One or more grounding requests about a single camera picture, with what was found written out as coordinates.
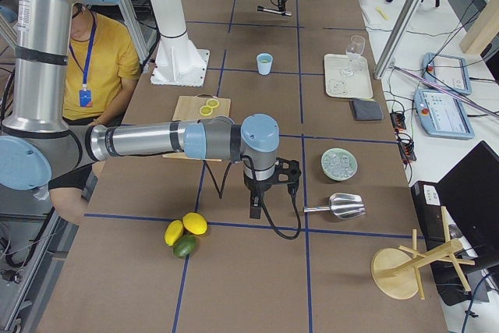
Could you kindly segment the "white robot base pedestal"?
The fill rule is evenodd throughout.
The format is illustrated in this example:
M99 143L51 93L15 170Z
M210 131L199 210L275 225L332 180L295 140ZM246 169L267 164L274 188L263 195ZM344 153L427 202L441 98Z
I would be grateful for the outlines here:
M196 48L189 39L182 0L150 1L161 35L152 84L203 86L210 52Z

